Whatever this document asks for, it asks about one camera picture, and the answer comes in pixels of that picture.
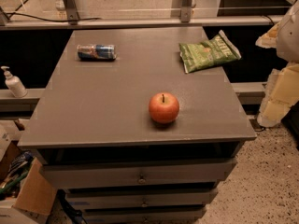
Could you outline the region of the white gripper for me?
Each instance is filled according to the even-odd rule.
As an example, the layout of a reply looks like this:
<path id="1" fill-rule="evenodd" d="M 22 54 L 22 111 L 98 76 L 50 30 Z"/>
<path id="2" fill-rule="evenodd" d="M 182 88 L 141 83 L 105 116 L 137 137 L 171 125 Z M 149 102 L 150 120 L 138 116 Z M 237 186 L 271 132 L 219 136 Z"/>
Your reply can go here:
<path id="1" fill-rule="evenodd" d="M 277 48 L 277 56 L 288 63 L 282 70 L 273 69 L 265 85 L 257 117 L 263 127 L 274 127 L 299 102 L 299 0 L 255 45 L 264 49 Z"/>

